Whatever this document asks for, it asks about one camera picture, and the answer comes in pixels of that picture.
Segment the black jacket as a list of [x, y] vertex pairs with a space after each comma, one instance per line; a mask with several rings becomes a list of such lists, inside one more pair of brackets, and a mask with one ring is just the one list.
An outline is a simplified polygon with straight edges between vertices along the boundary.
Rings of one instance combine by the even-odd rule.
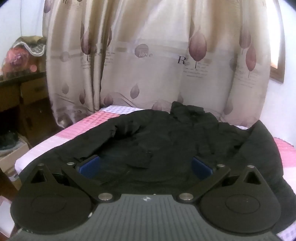
[[203, 108], [173, 102], [169, 112], [146, 109], [111, 118], [16, 170], [25, 181], [43, 163], [61, 176], [65, 164], [81, 164], [92, 156], [100, 159], [93, 182], [132, 194], [170, 194], [191, 188], [200, 182], [192, 170], [194, 158], [211, 167], [226, 165], [231, 177], [254, 165], [281, 205], [273, 231], [281, 232], [295, 222], [295, 194], [283, 178], [275, 140], [261, 121], [243, 130], [219, 122]]

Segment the pink checkered bed sheet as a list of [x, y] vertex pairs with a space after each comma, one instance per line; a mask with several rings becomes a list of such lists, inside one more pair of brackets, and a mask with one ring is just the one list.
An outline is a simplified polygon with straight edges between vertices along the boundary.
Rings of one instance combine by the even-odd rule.
[[[28, 153], [18, 158], [15, 164], [16, 172], [20, 174], [34, 159], [47, 151], [65, 144], [69, 140], [85, 133], [86, 131], [120, 115], [141, 111], [140, 108], [111, 105], [102, 108], [98, 112], [78, 121], [77, 123], [63, 129], [52, 137], [47, 138], [40, 144], [33, 147]], [[295, 191], [295, 147], [282, 139], [274, 138], [279, 150], [282, 165], [283, 178], [287, 181], [293, 191]]]

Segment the cardboard box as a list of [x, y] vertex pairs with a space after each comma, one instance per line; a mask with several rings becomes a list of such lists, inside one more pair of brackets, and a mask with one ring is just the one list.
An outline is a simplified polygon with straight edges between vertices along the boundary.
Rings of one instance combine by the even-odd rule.
[[13, 148], [1, 151], [1, 171], [8, 177], [16, 190], [20, 189], [22, 183], [16, 171], [15, 163], [28, 151], [29, 146], [27, 140], [22, 135], [18, 136], [18, 141]]

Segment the dark wooden dresser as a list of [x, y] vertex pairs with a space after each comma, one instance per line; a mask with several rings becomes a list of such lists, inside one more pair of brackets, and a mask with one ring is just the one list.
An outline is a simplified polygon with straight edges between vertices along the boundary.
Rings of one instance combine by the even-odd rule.
[[61, 130], [52, 113], [46, 73], [1, 78], [1, 130], [19, 133], [32, 147]]

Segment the beige leaf-print curtain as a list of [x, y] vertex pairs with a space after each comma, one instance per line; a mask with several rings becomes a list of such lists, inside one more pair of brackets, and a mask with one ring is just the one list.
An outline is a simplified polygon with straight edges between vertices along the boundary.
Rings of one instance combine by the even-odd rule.
[[46, 74], [63, 128], [110, 105], [259, 120], [278, 1], [45, 1]]

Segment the pink flower ornament with doily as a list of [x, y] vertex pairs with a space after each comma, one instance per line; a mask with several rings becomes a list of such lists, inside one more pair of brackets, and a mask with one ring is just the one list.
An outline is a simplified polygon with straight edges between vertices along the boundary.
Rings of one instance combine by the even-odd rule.
[[46, 71], [46, 41], [41, 36], [19, 37], [2, 65], [4, 80]]

